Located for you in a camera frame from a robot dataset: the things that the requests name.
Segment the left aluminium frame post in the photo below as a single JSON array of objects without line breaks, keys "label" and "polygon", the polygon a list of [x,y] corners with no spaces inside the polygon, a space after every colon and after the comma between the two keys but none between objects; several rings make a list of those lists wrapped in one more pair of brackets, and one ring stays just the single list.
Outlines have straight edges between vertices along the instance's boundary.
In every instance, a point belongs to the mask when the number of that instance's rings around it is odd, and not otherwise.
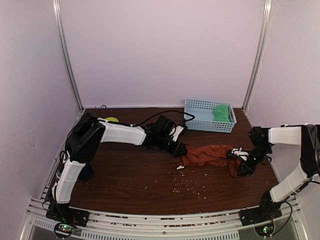
[{"label": "left aluminium frame post", "polygon": [[54,18],[56,21],[60,46],[61,46],[62,55],[63,55],[63,62],[64,62],[64,66],[67,73],[67,78],[70,83],[71,91],[76,101],[77,107],[79,111],[83,111],[84,107],[83,107],[80,93],[76,84],[72,63],[71,63],[71,58],[68,51],[68,45],[67,45],[66,35],[64,31],[63,16],[61,12],[61,3],[59,0],[53,0],[52,6],[53,6]]}]

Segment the brown towel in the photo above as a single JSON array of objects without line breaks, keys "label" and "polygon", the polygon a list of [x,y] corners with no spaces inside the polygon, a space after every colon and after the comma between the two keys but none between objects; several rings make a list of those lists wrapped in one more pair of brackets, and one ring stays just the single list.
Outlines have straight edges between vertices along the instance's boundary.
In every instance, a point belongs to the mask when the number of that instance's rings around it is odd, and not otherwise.
[{"label": "brown towel", "polygon": [[189,165],[228,167],[230,175],[238,177],[237,171],[242,159],[227,156],[228,151],[233,148],[236,147],[233,145],[206,145],[202,147],[188,145],[188,153],[180,157],[180,160],[176,163],[176,169],[182,169]]}]

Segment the right aluminium frame post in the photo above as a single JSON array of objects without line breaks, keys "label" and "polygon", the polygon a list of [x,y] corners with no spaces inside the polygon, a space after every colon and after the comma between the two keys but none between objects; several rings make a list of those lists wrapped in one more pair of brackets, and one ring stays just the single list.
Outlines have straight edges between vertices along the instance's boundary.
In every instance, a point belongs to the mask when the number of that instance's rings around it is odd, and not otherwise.
[{"label": "right aluminium frame post", "polygon": [[253,67],[248,83],[248,87],[246,90],[245,98],[242,104],[242,110],[245,113],[248,113],[250,110],[250,106],[252,104],[256,87],[258,84],[261,68],[262,68],[262,60],[264,56],[264,52],[267,46],[267,41],[270,32],[270,25],[272,19],[272,10],[273,10],[273,0],[265,0],[263,15],[261,20],[259,38],[256,48],[256,54],[253,62]]}]

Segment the aluminium front rail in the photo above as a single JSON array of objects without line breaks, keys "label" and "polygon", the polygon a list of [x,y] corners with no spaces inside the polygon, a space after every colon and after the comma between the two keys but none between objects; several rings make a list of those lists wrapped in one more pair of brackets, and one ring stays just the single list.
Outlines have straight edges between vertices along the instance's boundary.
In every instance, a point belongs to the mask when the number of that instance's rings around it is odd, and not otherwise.
[{"label": "aluminium front rail", "polygon": [[274,220],[243,225],[239,209],[176,215],[121,214],[89,210],[86,226],[77,226],[75,240],[263,240],[258,233],[275,225],[273,240],[307,240],[307,229],[295,198],[283,204]]}]

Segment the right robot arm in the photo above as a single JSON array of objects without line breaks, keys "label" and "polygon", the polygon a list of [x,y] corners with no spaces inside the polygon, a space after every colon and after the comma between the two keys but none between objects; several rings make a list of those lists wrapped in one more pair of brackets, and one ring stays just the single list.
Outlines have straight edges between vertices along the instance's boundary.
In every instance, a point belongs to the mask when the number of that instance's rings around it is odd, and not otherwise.
[{"label": "right robot arm", "polygon": [[320,173],[320,126],[318,124],[254,126],[249,131],[252,150],[234,148],[229,155],[240,160],[239,177],[251,175],[258,164],[275,159],[288,167],[287,176],[267,190],[254,214],[266,221],[291,196],[298,194]]}]

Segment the dark blue mug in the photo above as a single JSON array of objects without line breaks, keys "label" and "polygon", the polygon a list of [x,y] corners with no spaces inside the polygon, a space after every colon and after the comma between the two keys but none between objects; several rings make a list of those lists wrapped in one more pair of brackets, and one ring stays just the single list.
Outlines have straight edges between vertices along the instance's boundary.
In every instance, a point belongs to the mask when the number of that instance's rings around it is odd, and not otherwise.
[{"label": "dark blue mug", "polygon": [[93,177],[93,169],[91,167],[91,164],[87,162],[85,166],[80,171],[77,179],[80,181],[89,181]]}]

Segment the green towel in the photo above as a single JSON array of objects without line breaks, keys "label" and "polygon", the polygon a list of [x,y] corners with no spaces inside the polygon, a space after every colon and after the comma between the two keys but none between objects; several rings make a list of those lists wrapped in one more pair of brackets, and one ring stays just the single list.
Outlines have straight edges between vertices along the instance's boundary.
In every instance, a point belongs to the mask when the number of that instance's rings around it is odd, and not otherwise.
[{"label": "green towel", "polygon": [[214,109],[214,119],[217,122],[230,123],[229,108],[225,104],[221,104]]}]

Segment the aluminium frame post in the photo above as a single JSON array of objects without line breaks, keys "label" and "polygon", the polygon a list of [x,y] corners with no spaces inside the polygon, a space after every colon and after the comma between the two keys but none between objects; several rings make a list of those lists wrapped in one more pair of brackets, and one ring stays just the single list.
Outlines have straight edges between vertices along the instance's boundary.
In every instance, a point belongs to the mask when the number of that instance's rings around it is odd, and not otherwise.
[{"label": "aluminium frame post", "polygon": [[250,106],[252,104],[256,87],[258,84],[261,68],[262,68],[262,60],[264,56],[264,52],[267,46],[267,41],[270,32],[270,25],[272,19],[272,10],[273,10],[273,0],[265,0],[263,15],[261,20],[259,38],[256,48],[256,54],[253,62],[253,67],[248,83],[248,87],[246,90],[245,98],[242,104],[242,110],[245,113],[248,113],[250,110]]},{"label": "aluminium frame post", "polygon": [[61,3],[59,0],[53,0],[52,6],[53,6],[54,18],[56,21],[60,46],[61,46],[62,55],[63,55],[63,62],[64,62],[64,66],[67,73],[67,78],[70,83],[71,91],[76,101],[77,107],[79,111],[83,111],[84,107],[83,107],[80,93],[76,84],[72,63],[71,63],[71,58],[68,51],[68,45],[67,45],[66,35],[64,31],[63,16],[61,12]]}]

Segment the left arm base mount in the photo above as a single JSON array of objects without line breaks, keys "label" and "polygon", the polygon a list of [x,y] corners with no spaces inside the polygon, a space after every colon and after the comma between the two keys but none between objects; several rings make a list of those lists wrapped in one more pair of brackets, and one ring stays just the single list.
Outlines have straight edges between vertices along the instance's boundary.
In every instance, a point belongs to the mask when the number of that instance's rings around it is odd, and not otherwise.
[{"label": "left arm base mount", "polygon": [[54,208],[48,210],[45,214],[46,218],[55,220],[76,227],[86,227],[89,219],[89,212],[74,208],[68,208],[65,213]]}]

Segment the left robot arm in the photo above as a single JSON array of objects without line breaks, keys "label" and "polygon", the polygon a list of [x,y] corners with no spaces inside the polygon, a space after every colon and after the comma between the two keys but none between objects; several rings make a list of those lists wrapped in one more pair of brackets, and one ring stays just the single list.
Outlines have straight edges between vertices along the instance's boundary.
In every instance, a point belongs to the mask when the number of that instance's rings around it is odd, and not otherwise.
[{"label": "left robot arm", "polygon": [[153,123],[146,120],[138,124],[125,124],[86,113],[68,133],[60,160],[62,171],[49,196],[50,208],[61,222],[69,221],[73,214],[69,208],[71,194],[80,175],[89,175],[90,161],[96,156],[101,143],[122,143],[154,147],[174,157],[188,153],[186,145],[178,140],[187,127],[176,124],[161,112]]}]

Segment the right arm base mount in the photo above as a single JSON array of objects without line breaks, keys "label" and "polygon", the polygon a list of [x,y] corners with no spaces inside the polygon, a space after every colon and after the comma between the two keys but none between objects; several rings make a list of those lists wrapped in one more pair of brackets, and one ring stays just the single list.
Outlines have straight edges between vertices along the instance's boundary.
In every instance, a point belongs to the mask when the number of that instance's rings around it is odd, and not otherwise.
[{"label": "right arm base mount", "polygon": [[273,218],[282,216],[280,209],[264,208],[261,206],[253,208],[245,208],[239,211],[239,218],[242,226],[255,225],[266,221],[271,221]]}]

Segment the light blue plastic basket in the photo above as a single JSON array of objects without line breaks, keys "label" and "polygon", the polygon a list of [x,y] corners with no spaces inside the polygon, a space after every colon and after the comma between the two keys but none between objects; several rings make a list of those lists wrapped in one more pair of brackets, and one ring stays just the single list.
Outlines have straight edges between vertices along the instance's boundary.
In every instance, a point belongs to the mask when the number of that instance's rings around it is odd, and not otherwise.
[{"label": "light blue plastic basket", "polygon": [[[215,121],[214,110],[227,105],[230,122]],[[187,98],[184,102],[185,124],[189,130],[231,133],[237,123],[233,107],[228,102]]]}]

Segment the green plastic bowl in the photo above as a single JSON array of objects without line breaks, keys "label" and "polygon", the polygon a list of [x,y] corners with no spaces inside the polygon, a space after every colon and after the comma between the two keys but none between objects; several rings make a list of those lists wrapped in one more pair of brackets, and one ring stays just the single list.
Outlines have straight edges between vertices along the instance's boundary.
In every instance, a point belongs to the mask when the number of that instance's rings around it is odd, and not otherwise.
[{"label": "green plastic bowl", "polygon": [[107,118],[105,118],[105,120],[107,122],[116,122],[116,123],[119,122],[119,120],[117,118],[115,118],[115,117],[107,117]]}]

